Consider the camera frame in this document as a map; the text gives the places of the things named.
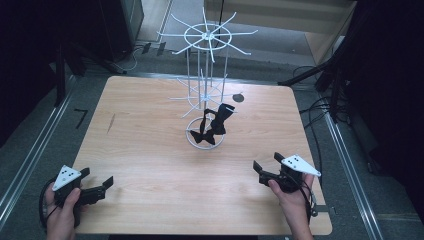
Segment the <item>light wooden furniture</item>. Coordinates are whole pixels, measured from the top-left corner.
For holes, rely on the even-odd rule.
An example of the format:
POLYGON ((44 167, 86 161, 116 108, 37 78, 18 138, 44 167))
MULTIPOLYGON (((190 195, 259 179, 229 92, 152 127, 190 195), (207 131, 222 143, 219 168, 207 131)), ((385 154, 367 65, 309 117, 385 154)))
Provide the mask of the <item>light wooden furniture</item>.
POLYGON ((350 25, 356 0, 203 0, 209 20, 302 31, 316 64, 324 62, 350 25))

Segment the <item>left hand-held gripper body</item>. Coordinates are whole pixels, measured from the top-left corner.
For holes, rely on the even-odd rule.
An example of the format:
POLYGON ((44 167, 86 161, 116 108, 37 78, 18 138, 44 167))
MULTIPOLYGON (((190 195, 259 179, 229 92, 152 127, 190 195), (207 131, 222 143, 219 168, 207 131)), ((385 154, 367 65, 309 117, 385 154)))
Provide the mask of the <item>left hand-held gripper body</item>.
MULTIPOLYGON (((71 191, 74 188, 79 188, 81 186, 82 179, 83 178, 81 177, 80 171, 63 165, 52 187, 55 204, 59 207, 62 207, 71 191)), ((85 205, 92 205, 97 203, 99 200, 103 200, 106 196, 106 191, 107 189, 104 189, 102 184, 97 187, 81 190, 80 198, 76 202, 73 209, 75 227, 80 224, 81 207, 85 205)))

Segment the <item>white wire display rack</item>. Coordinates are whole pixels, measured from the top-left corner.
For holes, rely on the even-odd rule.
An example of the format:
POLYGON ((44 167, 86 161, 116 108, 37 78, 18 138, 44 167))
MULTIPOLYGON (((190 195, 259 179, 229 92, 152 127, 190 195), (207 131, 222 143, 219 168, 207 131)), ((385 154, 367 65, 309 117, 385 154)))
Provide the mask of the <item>white wire display rack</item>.
MULTIPOLYGON (((187 89, 187 93, 182 97, 170 97, 170 100, 184 100, 189 104, 190 109, 182 115, 183 118, 190 116, 193 112, 199 113, 198 117, 188 123, 185 129, 186 139, 197 149, 212 150, 223 143, 226 133, 224 135, 214 134, 216 144, 211 145, 206 141, 196 143, 190 131, 199 131, 205 109, 217 112, 219 106, 225 103, 225 97, 241 93, 225 92, 229 50, 249 56, 249 52, 233 44, 233 38, 253 35, 256 30, 252 32, 230 31, 227 25, 236 17, 236 13, 233 13, 226 21, 219 23, 208 21, 205 9, 202 9, 203 21, 198 24, 188 24, 174 15, 171 17, 184 25, 186 30, 181 34, 160 33, 160 36, 182 38, 186 43, 184 48, 175 52, 175 55, 184 53, 186 56, 187 74, 184 77, 178 77, 177 82, 187 89)), ((210 129, 210 123, 214 118, 213 114, 207 115, 205 130, 210 129)))

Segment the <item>metal floor rail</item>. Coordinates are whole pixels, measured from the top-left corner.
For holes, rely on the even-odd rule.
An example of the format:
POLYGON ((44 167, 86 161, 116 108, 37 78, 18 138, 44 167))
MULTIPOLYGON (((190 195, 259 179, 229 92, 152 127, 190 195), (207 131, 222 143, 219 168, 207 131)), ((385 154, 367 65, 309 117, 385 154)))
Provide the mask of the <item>metal floor rail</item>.
POLYGON ((348 180, 367 235, 370 240, 384 240, 376 215, 364 191, 340 129, 338 125, 333 122, 329 114, 325 115, 325 121, 333 139, 336 151, 339 155, 341 165, 348 180))
POLYGON ((74 75, 66 80, 65 97, 58 106, 54 106, 55 91, 42 99, 0 148, 0 233, 62 120, 78 82, 74 75))

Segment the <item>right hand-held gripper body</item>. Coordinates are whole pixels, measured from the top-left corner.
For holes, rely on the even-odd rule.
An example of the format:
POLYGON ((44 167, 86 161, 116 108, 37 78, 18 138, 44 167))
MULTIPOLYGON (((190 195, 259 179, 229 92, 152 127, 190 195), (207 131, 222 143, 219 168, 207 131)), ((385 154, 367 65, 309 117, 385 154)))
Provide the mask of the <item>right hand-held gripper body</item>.
POLYGON ((301 188, 304 174, 310 174, 317 177, 321 176, 321 172, 315 169, 311 164, 299 155, 295 154, 279 163, 280 173, 274 174, 263 170, 259 175, 259 183, 269 186, 269 180, 275 180, 280 189, 285 193, 293 193, 301 188))

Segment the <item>black metal stand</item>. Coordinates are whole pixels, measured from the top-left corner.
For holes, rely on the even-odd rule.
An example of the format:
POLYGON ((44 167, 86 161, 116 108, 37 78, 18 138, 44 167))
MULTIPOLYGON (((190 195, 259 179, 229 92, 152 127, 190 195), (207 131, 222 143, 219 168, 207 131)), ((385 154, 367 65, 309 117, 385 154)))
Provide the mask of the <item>black metal stand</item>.
POLYGON ((119 70, 117 67, 107 63, 105 60, 79 44, 72 42, 62 42, 56 49, 55 107, 58 107, 64 101, 66 96, 65 65, 68 65, 70 70, 78 76, 83 76, 85 74, 86 67, 81 57, 91 59, 94 63, 100 65, 102 68, 106 69, 112 74, 122 75, 126 73, 126 70, 119 70))
POLYGON ((345 81, 343 79, 342 60, 344 53, 337 50, 327 61, 318 66, 303 72, 300 75, 294 76, 291 79, 278 81, 278 86, 291 87, 301 81, 319 75, 314 83, 314 88, 318 92, 325 92, 331 89, 329 114, 334 123, 339 121, 338 114, 342 112, 339 102, 342 100, 343 87, 345 81))

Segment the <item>dark cabinet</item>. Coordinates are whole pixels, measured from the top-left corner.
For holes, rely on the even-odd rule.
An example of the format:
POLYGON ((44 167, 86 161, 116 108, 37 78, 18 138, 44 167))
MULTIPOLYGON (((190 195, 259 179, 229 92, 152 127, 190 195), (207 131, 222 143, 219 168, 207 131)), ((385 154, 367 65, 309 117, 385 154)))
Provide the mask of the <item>dark cabinet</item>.
POLYGON ((106 30, 106 59, 117 62, 133 51, 144 11, 141 0, 99 0, 106 30))

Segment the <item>person's left hand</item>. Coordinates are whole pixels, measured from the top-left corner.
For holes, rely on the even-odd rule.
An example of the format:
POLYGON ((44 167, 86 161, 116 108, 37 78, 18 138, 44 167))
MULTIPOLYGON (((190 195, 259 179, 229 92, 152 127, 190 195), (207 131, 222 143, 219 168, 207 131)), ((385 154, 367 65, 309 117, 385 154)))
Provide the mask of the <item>person's left hand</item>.
POLYGON ((54 204, 54 192, 49 186, 45 193, 47 206, 47 233, 46 240, 75 240, 75 218, 73 209, 80 198, 81 190, 74 188, 65 200, 62 207, 54 204))

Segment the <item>person's right hand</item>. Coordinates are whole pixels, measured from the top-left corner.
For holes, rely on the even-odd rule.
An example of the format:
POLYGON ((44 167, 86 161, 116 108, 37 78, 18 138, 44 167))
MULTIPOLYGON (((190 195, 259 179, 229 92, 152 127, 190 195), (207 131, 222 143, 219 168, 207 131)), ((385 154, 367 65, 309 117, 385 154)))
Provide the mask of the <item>person's right hand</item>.
POLYGON ((302 194, 301 191, 285 193, 275 180, 269 180, 268 184, 279 199, 280 207, 290 227, 293 239, 314 240, 306 213, 305 196, 309 196, 308 189, 304 187, 305 194, 302 194))

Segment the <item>black bow tie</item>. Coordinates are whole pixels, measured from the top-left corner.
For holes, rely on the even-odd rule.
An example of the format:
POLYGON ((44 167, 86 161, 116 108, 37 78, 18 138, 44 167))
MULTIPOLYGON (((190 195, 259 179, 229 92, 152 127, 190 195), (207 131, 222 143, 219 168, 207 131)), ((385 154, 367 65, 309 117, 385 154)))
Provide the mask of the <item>black bow tie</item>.
POLYGON ((215 135, 224 135, 226 129, 224 122, 234 113, 235 107, 229 104, 221 104, 215 113, 215 118, 211 122, 211 130, 215 135))
POLYGON ((215 121, 212 120, 210 123, 210 129, 209 130, 205 130, 206 127, 206 120, 207 120, 207 115, 208 114, 213 114, 216 115, 216 112, 211 110, 211 109, 205 109, 204 110, 204 115, 202 118, 202 121, 200 123, 200 128, 199 131, 190 131, 190 134, 193 136, 194 140, 196 143, 200 143, 202 141, 206 141, 211 145, 215 145, 215 139, 214 139, 214 134, 215 134, 215 121))

